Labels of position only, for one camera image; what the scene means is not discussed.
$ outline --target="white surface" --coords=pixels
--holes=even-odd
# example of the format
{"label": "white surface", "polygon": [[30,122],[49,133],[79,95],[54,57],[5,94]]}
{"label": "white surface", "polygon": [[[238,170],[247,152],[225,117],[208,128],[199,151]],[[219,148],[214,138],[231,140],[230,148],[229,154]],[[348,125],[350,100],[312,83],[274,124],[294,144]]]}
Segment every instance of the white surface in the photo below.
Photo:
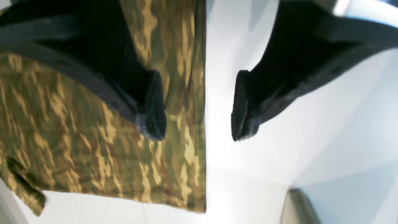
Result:
{"label": "white surface", "polygon": [[[260,60],[278,2],[207,2],[209,8],[212,6],[206,43],[207,213],[199,215],[123,199],[45,192],[49,202],[40,218],[22,205],[28,220],[43,224],[279,222],[288,186],[311,167],[369,98],[394,52],[372,57],[299,98],[261,125],[256,136],[236,143],[230,127],[236,74],[241,69],[250,70]],[[392,217],[394,205],[394,200],[387,200],[377,219]]]}
{"label": "white surface", "polygon": [[0,10],[11,5],[10,0],[0,0]]}
{"label": "white surface", "polygon": [[382,0],[352,0],[345,16],[375,21],[398,28],[398,8],[382,2]]}

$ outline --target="camouflage fabric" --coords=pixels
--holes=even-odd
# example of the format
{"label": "camouflage fabric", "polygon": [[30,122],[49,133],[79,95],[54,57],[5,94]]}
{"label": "camouflage fabric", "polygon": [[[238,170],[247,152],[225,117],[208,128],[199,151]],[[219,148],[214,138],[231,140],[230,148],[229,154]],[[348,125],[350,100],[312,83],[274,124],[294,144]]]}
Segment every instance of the camouflage fabric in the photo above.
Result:
{"label": "camouflage fabric", "polygon": [[205,0],[121,0],[142,62],[162,74],[163,141],[150,141],[59,72],[0,53],[0,177],[36,215],[41,190],[206,209]]}

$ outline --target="camouflage uniform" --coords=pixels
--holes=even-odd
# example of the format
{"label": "camouflage uniform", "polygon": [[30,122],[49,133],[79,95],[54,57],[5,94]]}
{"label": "camouflage uniform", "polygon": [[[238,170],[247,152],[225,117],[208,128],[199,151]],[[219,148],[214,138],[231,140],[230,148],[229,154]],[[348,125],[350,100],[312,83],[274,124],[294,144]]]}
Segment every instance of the camouflage uniform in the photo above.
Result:
{"label": "camouflage uniform", "polygon": [[36,215],[41,190],[205,212],[205,0],[121,5],[141,61],[162,74],[163,141],[144,138],[77,81],[0,53],[0,177]]}

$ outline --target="white wall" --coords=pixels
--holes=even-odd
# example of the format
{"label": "white wall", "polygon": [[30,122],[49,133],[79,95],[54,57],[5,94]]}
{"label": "white wall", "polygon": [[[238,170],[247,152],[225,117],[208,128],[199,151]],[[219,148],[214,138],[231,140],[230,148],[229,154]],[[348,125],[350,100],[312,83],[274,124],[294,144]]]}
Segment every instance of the white wall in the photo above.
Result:
{"label": "white wall", "polygon": [[10,0],[0,0],[0,10],[11,5]]}
{"label": "white wall", "polygon": [[297,179],[323,223],[396,223],[397,87],[395,53],[369,98]]}

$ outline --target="white floor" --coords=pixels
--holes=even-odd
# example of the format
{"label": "white floor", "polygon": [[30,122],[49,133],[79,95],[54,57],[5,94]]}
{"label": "white floor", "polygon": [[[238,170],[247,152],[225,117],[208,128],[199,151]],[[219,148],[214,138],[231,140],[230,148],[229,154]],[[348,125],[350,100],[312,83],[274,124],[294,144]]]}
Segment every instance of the white floor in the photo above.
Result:
{"label": "white floor", "polygon": [[[278,1],[207,3],[207,213],[45,192],[49,202],[40,218],[18,201],[30,223],[279,223],[288,187],[366,102],[395,54],[383,52],[366,60],[332,83],[299,98],[263,124],[253,138],[236,143],[230,130],[236,74],[241,69],[250,70],[261,58]],[[387,200],[378,219],[394,214],[394,204],[394,200]]]}

